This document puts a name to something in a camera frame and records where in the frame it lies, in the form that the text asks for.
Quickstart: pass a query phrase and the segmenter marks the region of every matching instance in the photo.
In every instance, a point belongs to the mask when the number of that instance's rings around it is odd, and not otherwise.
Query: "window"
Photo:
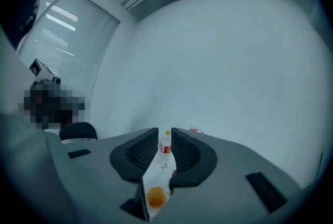
[[[61,78],[66,89],[89,103],[118,24],[88,0],[40,0],[36,23],[19,49],[20,59],[29,67],[38,58]]]

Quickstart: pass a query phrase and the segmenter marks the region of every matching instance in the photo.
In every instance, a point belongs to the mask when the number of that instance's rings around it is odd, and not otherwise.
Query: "plastic bottle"
[[[168,166],[170,152],[171,152],[171,132],[166,131],[161,141],[160,157],[158,161],[161,168],[166,168]]]

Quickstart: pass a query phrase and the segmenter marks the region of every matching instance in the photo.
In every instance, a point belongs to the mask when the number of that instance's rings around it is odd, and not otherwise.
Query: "orange liquid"
[[[147,202],[151,207],[162,208],[167,197],[161,187],[153,187],[147,193]]]

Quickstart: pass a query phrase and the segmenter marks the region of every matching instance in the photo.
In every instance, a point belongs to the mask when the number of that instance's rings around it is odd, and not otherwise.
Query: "black chair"
[[[63,140],[70,139],[96,139],[97,133],[95,128],[87,122],[74,123],[71,126],[61,128],[59,137]]]

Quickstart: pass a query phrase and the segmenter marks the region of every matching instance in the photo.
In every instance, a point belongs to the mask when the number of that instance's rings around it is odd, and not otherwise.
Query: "black rubber pad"
[[[169,188],[198,186],[215,169],[217,155],[212,147],[187,135],[179,129],[171,129],[171,151],[176,161],[177,176],[171,178]]]
[[[261,172],[246,175],[247,180],[257,193],[268,212],[272,213],[282,207],[287,200],[269,182]]]
[[[87,155],[90,153],[91,152],[88,149],[82,149],[82,150],[78,150],[78,151],[74,151],[74,152],[69,152],[68,155],[69,155],[70,159],[73,159],[73,158],[77,158],[77,157]]]
[[[145,174],[158,148],[158,128],[117,146],[110,154],[110,163],[123,180],[137,182]]]

